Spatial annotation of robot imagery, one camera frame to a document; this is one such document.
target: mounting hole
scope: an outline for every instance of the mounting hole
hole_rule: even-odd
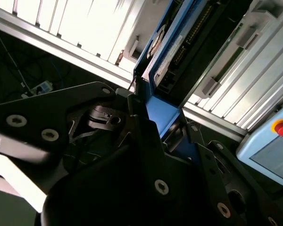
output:
[[[228,198],[231,202],[232,207],[238,214],[242,214],[245,212],[245,207],[246,207],[245,201],[242,195],[238,191],[236,190],[230,191],[228,194]]]
[[[113,118],[111,119],[111,121],[110,121],[110,123],[111,123],[112,125],[119,124],[120,122],[121,122],[121,119],[118,118],[118,117],[113,117]]]
[[[268,220],[269,220],[269,222],[272,226],[278,226],[277,222],[275,222],[275,220],[273,218],[268,217]]]
[[[211,172],[211,174],[216,174],[215,170],[213,170],[212,168],[209,168],[209,171]]]
[[[110,91],[109,89],[105,88],[105,87],[102,88],[102,91],[103,91],[104,93],[107,93],[107,94],[110,94],[110,93],[111,93],[111,91]]]

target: cable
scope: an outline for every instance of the cable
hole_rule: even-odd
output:
[[[25,81],[25,78],[24,78],[23,74],[22,74],[21,71],[18,69],[17,64],[15,63],[15,61],[14,61],[13,57],[11,56],[11,54],[8,52],[8,49],[7,49],[6,46],[4,45],[4,43],[3,43],[2,39],[1,39],[1,37],[0,37],[0,42],[1,42],[2,46],[4,47],[4,49],[6,50],[6,52],[8,53],[8,56],[10,57],[11,61],[13,62],[13,64],[15,65],[15,67],[17,68],[17,70],[18,70],[18,72],[19,72],[19,74],[20,74],[20,76],[21,76],[21,78],[22,78],[22,80],[23,80],[23,83],[24,83],[25,86],[28,88],[28,90],[31,91],[31,89],[29,88],[29,86],[27,85],[27,83],[26,83],[26,81]]]
[[[71,157],[71,158],[75,159],[74,156],[69,155],[69,154],[64,154],[64,156]]]
[[[128,87],[128,90],[130,90],[131,86],[133,85],[133,83],[135,82],[135,79],[136,79],[136,76],[133,77],[129,87]]]
[[[62,78],[62,76],[61,76],[61,73],[60,73],[60,71],[58,70],[57,66],[53,63],[52,59],[50,59],[50,62],[51,62],[51,64],[52,64],[52,66],[56,69],[57,74],[58,74],[58,76],[59,76],[60,79],[61,79],[61,88],[60,88],[60,89],[63,89],[63,88],[64,88],[64,81],[63,81],[63,78]]]
[[[97,157],[99,157],[99,158],[101,158],[102,156],[100,156],[99,154],[96,154],[96,153],[91,153],[91,152],[86,152],[87,154],[92,154],[92,155],[94,155],[94,156],[97,156]]]
[[[203,142],[203,146],[205,146],[206,145],[206,143],[204,142],[204,139],[203,139],[203,136],[202,136],[202,132],[201,132],[201,125],[199,126],[199,133],[200,133],[200,135],[201,135],[201,139],[202,139],[202,142]]]

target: black cable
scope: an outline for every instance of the black cable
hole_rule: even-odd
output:
[[[87,142],[87,137],[83,137],[81,145],[79,146],[79,149],[78,149],[78,151],[77,151],[77,153],[75,155],[75,160],[74,160],[72,168],[70,170],[71,173],[74,173],[76,171],[76,169],[77,169],[77,166],[79,165],[80,158],[81,158],[82,153],[84,151],[84,148],[85,148],[84,146],[85,146],[86,142]]]
[[[13,64],[11,64],[11,63],[6,59],[6,56],[8,55],[8,53],[10,53],[10,54],[11,54],[11,53],[20,53],[20,54],[26,56],[26,57],[28,58],[28,60],[26,60],[25,63],[20,64],[20,62],[19,62],[17,56],[14,54],[14,55],[13,55],[13,58],[14,58],[15,61],[17,62],[17,65],[18,65],[18,68],[17,68],[17,67],[15,67]],[[27,75],[29,75],[29,77],[31,78],[29,81],[42,81],[42,79],[43,79],[43,74],[44,74],[44,73],[43,73],[43,69],[42,69],[42,67],[41,67],[41,65],[40,65],[40,63],[39,63],[38,61],[34,61],[33,63],[36,64],[36,65],[39,67],[39,69],[40,69],[40,77],[36,78],[36,77],[32,76],[32,75],[26,70],[26,67],[28,67],[28,66],[30,66],[30,65],[33,64],[33,63],[29,63],[29,64],[26,66],[27,62],[30,62],[30,61],[31,61],[31,58],[32,58],[32,57],[31,57],[30,55],[28,55],[27,53],[25,53],[25,52],[23,52],[23,51],[21,51],[21,50],[10,50],[10,51],[5,52],[5,54],[3,55],[3,61],[6,62],[6,64],[9,65],[9,67],[11,67],[11,68],[13,68],[13,69],[15,69],[15,70],[20,70],[21,72],[25,72]]]
[[[130,90],[130,88],[131,88],[131,86],[133,85],[133,83],[135,82],[135,80],[136,80],[136,76],[133,76],[133,79],[132,79],[132,81],[131,81],[131,83],[130,83],[130,85],[129,85],[128,90]]]

